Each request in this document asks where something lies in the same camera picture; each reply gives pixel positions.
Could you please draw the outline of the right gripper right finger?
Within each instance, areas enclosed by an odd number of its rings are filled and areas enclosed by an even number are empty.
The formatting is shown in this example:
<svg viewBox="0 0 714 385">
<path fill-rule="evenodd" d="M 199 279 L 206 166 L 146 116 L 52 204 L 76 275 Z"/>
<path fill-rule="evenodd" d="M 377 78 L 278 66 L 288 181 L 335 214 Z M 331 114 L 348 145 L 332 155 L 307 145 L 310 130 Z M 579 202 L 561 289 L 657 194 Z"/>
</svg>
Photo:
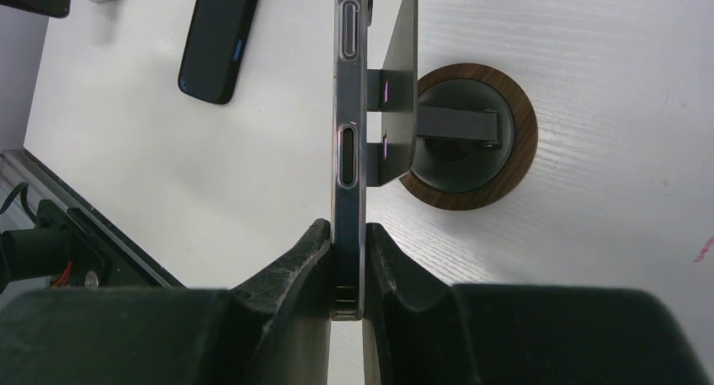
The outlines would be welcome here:
<svg viewBox="0 0 714 385">
<path fill-rule="evenodd" d="M 447 285 L 366 228 L 368 384 L 707 384 L 671 312 L 638 290 Z"/>
</svg>

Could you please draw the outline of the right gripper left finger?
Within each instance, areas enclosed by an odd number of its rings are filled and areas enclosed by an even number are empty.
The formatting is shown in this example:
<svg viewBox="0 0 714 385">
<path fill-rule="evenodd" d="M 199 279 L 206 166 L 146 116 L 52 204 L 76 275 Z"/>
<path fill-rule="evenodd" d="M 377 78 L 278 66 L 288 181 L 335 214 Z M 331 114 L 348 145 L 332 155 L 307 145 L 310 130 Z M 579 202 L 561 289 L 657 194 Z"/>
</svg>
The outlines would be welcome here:
<svg viewBox="0 0 714 385">
<path fill-rule="evenodd" d="M 231 289 L 34 291 L 1 312 L 4 384 L 324 384 L 330 225 Z"/>
</svg>

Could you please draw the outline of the brown base phone stand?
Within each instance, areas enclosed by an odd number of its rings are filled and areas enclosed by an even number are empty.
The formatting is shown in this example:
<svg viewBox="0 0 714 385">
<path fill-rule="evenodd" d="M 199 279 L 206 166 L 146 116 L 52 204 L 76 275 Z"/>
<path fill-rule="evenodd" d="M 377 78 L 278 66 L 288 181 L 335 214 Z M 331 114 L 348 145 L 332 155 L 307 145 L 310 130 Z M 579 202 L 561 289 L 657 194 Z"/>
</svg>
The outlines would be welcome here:
<svg viewBox="0 0 714 385">
<path fill-rule="evenodd" d="M 365 151 L 366 182 L 399 180 L 418 200 L 447 211 L 493 204 L 525 177 L 538 125 L 509 75 L 456 63 L 419 75 L 418 0 L 402 0 L 383 65 L 367 74 L 366 108 L 381 136 Z"/>
</svg>

